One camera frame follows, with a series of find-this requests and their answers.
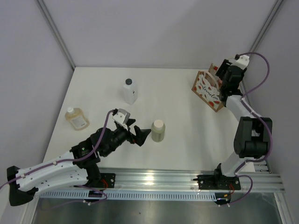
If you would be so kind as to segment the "olive bottle beige cap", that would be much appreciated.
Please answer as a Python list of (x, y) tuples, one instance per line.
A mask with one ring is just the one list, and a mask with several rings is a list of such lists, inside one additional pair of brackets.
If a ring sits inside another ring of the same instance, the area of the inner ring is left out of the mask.
[(154, 142), (161, 142), (165, 136), (165, 123), (158, 119), (152, 123), (151, 137)]

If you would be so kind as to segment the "white bottle black cap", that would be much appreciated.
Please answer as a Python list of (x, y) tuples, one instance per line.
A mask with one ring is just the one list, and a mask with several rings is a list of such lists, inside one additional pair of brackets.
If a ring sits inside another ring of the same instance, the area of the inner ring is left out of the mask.
[(138, 98), (138, 88), (136, 82), (131, 78), (127, 78), (122, 89), (125, 102), (129, 105), (133, 105)]

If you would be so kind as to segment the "amber soap bottle white cap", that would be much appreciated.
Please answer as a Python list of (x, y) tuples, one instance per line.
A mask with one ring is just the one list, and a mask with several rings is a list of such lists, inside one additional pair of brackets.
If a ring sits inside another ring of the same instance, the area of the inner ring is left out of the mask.
[(65, 119), (76, 131), (83, 130), (90, 125), (90, 122), (80, 108), (68, 107), (65, 113)]

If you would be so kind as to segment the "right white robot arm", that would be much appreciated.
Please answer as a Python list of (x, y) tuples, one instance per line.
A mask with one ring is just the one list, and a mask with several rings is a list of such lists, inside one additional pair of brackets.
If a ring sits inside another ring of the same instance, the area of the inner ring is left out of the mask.
[(238, 173), (247, 163), (261, 162), (272, 149), (272, 121), (264, 118), (246, 102), (239, 89), (249, 64), (249, 56), (238, 56), (235, 62), (224, 60), (216, 76), (222, 81), (220, 99), (237, 119), (234, 152), (214, 170), (213, 184), (219, 189), (238, 184)]

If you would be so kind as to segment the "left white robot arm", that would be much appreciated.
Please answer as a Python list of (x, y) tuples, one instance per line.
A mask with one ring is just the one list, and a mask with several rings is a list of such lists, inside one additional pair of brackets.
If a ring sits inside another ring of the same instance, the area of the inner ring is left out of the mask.
[(109, 178), (115, 176), (102, 174), (98, 163), (125, 141), (142, 146), (151, 130), (138, 126), (134, 126), (134, 130), (135, 133), (131, 133), (129, 128), (119, 124), (113, 131), (102, 127), (53, 160), (30, 168), (7, 168), (10, 205), (26, 204), (35, 196), (63, 187), (113, 188)]

